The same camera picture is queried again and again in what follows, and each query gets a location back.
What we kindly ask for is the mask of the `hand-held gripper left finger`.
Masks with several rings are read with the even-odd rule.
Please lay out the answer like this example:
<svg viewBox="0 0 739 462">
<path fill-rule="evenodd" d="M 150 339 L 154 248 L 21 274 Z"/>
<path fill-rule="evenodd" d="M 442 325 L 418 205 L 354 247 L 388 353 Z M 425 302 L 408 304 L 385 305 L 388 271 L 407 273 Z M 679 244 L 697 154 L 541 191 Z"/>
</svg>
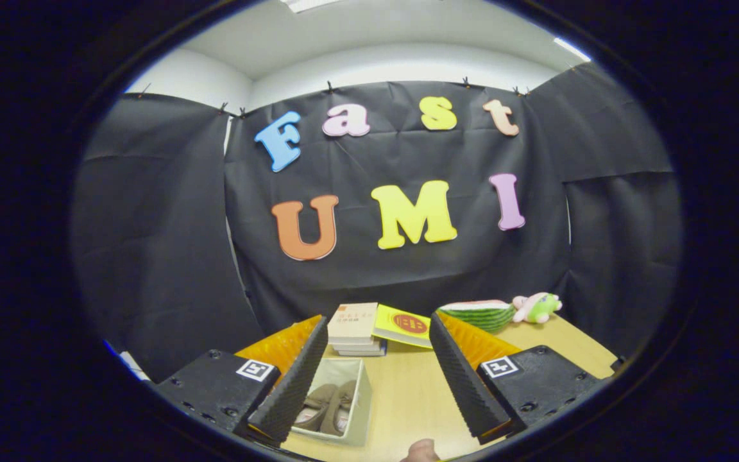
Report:
<svg viewBox="0 0 739 462">
<path fill-rule="evenodd" d="M 211 349 L 155 389 L 185 415 L 269 445 L 287 439 L 328 344 L 316 315 L 228 353 Z"/>
</svg>

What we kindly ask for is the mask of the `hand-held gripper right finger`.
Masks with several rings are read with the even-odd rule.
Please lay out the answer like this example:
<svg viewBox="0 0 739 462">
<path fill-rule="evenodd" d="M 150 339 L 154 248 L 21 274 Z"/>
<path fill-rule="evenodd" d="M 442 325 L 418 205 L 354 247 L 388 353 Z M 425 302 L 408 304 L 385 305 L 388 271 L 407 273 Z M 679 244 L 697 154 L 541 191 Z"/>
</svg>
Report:
<svg viewBox="0 0 739 462">
<path fill-rule="evenodd" d="M 519 349 L 444 312 L 431 316 L 429 340 L 480 444 L 545 423 L 603 382 L 548 345 Z"/>
</svg>

